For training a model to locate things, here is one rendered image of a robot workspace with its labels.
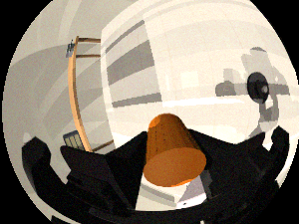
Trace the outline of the orange tapered knob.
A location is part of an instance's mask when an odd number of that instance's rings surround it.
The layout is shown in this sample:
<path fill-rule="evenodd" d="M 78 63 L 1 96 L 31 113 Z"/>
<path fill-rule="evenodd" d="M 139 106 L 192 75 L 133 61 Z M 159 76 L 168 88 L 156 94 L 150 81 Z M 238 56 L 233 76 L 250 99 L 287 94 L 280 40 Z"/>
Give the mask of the orange tapered knob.
<path fill-rule="evenodd" d="M 162 112 L 149 124 L 143 172 L 157 187 L 177 187 L 195 179 L 206 157 L 180 116 Z"/>

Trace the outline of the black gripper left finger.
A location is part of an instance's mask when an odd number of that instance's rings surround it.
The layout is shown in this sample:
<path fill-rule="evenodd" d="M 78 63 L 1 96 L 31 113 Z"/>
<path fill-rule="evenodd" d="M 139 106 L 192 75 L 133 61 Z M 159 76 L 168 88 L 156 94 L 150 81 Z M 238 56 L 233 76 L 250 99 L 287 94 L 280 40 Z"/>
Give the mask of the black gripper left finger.
<path fill-rule="evenodd" d="M 70 169 L 109 181 L 123 203 L 126 203 L 126 209 L 135 209 L 145 169 L 143 161 L 145 161 L 147 136 L 149 132 L 142 131 L 141 134 L 133 136 L 129 142 L 123 143 L 123 146 L 105 155 L 69 146 L 61 146 L 60 151 Z"/>

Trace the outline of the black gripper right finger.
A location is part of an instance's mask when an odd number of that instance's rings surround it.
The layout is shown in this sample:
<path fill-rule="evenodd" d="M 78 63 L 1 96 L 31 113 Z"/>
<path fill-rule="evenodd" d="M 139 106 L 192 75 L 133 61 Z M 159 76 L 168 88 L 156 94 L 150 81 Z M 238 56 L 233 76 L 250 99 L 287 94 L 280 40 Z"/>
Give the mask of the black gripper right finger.
<path fill-rule="evenodd" d="M 202 152 L 205 153 L 206 165 L 199 173 L 199 177 L 201 177 L 207 201 L 221 196 L 221 189 L 237 172 L 243 157 L 247 155 L 247 152 L 261 146 L 264 138 L 266 138 L 266 132 L 262 131 L 258 135 L 254 135 L 253 138 L 234 144 L 202 134 L 201 131 L 195 131 L 193 128 L 187 130 L 198 143 L 198 146 L 201 147 Z"/>

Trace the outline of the dark grey round pedestal with silver shaft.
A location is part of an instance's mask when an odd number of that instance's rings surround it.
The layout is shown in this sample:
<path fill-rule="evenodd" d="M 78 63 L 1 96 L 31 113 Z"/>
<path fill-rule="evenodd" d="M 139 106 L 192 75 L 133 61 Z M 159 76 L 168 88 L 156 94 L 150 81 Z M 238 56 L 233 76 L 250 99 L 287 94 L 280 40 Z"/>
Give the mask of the dark grey round pedestal with silver shaft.
<path fill-rule="evenodd" d="M 259 72 L 253 72 L 253 74 L 249 75 L 249 79 L 247 79 L 246 87 L 250 99 L 254 100 L 255 103 L 263 105 L 268 97 L 268 89 L 270 89 L 268 88 L 266 77 L 259 74 Z"/>

